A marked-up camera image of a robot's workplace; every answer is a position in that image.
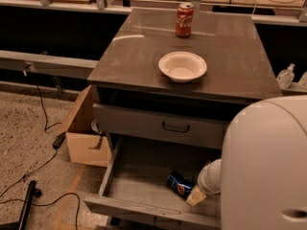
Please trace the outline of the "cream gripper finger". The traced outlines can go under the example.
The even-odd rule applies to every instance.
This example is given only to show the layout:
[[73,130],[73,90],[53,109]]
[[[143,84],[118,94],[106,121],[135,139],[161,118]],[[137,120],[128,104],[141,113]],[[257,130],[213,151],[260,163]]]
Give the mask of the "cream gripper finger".
[[186,203],[190,206],[196,206],[207,198],[207,194],[199,186],[195,186],[190,195],[186,199]]

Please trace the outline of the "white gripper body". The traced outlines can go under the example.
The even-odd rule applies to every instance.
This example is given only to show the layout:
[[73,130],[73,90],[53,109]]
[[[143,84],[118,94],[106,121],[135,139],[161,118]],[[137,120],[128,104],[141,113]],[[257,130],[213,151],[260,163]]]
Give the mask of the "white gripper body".
[[207,163],[198,176],[198,185],[208,195],[215,195],[221,191],[222,160],[217,159]]

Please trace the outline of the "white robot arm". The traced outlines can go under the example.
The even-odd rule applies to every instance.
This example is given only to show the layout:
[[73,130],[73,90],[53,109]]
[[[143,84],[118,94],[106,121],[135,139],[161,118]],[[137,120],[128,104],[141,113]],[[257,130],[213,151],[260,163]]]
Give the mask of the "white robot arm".
[[307,96],[240,111],[196,190],[221,195],[221,230],[307,230]]

